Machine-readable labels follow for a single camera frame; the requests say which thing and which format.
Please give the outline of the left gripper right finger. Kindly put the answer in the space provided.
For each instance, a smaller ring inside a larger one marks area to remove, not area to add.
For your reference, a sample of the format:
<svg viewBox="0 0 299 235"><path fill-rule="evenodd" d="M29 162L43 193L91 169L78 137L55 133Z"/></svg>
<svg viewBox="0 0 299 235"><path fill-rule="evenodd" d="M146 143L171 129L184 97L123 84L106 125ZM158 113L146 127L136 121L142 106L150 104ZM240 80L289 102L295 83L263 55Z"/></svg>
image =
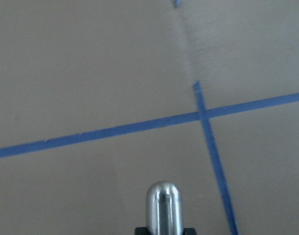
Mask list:
<svg viewBox="0 0 299 235"><path fill-rule="evenodd" d="M184 228L183 235L195 235L194 228Z"/></svg>

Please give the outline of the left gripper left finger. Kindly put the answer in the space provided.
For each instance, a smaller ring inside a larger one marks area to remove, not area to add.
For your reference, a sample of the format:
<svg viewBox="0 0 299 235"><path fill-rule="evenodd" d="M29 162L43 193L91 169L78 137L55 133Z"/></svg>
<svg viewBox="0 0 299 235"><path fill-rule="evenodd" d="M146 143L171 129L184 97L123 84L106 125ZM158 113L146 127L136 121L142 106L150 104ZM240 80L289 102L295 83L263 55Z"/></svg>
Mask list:
<svg viewBox="0 0 299 235"><path fill-rule="evenodd" d="M146 227L136 227L135 235L147 235L147 228Z"/></svg>

